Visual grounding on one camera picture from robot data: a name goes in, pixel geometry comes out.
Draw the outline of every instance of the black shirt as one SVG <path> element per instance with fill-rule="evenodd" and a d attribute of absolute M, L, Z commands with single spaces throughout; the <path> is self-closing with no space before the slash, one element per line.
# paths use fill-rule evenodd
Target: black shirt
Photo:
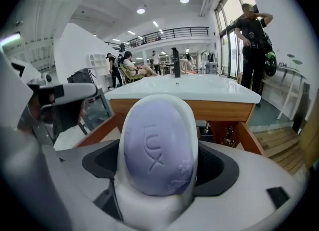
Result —
<path fill-rule="evenodd" d="M 266 27 L 265 19 L 258 21 L 252 18 L 241 18 L 236 23 L 236 28 L 239 28 L 251 43 L 251 48 L 264 49 L 263 44 L 263 28 Z"/>
<path fill-rule="evenodd" d="M 115 59 L 115 56 L 112 56 L 112 55 L 110 55 L 110 57 L 109 57 L 109 61 L 110 62 L 113 62 L 113 66 L 112 66 L 112 71 L 113 72 L 116 72 L 117 71 L 117 67 L 116 67 L 116 64 L 115 64 L 115 61 L 116 59 Z"/>

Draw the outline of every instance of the green helmet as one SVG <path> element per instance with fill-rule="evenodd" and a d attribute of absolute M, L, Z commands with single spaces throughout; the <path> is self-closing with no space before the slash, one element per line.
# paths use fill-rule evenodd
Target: green helmet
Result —
<path fill-rule="evenodd" d="M 265 72 L 267 76 L 272 77 L 276 73 L 277 59 L 276 54 L 273 51 L 266 53 Z"/>

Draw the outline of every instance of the white ceiling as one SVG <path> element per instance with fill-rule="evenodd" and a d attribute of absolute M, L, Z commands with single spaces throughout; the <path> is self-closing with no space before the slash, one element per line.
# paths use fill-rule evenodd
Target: white ceiling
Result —
<path fill-rule="evenodd" d="M 0 38 L 19 31 L 21 40 L 4 47 L 7 56 L 32 63 L 40 71 L 50 70 L 55 67 L 54 40 L 68 22 L 105 41 L 117 36 L 126 41 L 131 39 L 128 30 L 135 30 L 136 36 L 153 32 L 153 20 L 161 29 L 207 24 L 198 17 L 202 4 L 203 0 L 187 4 L 179 0 L 21 0 L 1 28 Z M 136 10 L 141 7 L 146 13 L 139 15 Z"/>
<path fill-rule="evenodd" d="M 154 19 L 162 26 L 166 24 L 167 29 L 173 28 L 168 25 L 169 22 L 160 20 L 176 13 L 198 16 L 201 4 L 202 0 L 190 0 L 187 4 L 181 4 L 180 0 L 83 0 L 71 21 L 99 38 L 110 41 L 120 33 L 124 32 L 125 35 L 128 30 L 135 30 L 137 35 L 154 32 Z M 146 12 L 137 14 L 139 8 L 144 8 Z M 124 35 L 121 35 L 123 41 L 134 38 Z"/>

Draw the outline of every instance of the woman sitting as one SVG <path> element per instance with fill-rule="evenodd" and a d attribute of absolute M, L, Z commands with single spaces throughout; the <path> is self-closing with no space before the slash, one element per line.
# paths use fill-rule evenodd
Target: woman sitting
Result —
<path fill-rule="evenodd" d="M 123 65 L 128 67 L 132 76 L 140 74 L 143 74 L 145 77 L 149 77 L 151 75 L 157 76 L 157 74 L 147 65 L 135 66 L 131 61 L 132 57 L 133 56 L 129 51 L 126 51 L 123 57 Z"/>

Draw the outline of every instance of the black pants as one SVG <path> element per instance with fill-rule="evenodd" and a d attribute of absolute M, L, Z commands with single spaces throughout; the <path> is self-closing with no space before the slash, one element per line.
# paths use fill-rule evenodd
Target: black pants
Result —
<path fill-rule="evenodd" d="M 265 69 L 265 52 L 262 49 L 246 49 L 244 54 L 244 72 L 241 85 L 249 89 L 254 72 L 252 91 L 259 93 L 259 87 Z"/>
<path fill-rule="evenodd" d="M 154 68 L 155 68 L 155 73 L 157 74 L 158 71 L 159 71 L 159 74 L 161 75 L 160 65 L 159 64 L 155 64 Z"/>
<path fill-rule="evenodd" d="M 113 69 L 112 71 L 113 88 L 115 88 L 116 86 L 116 78 L 118 78 L 120 86 L 122 86 L 122 78 L 121 78 L 120 72 L 117 69 Z"/>

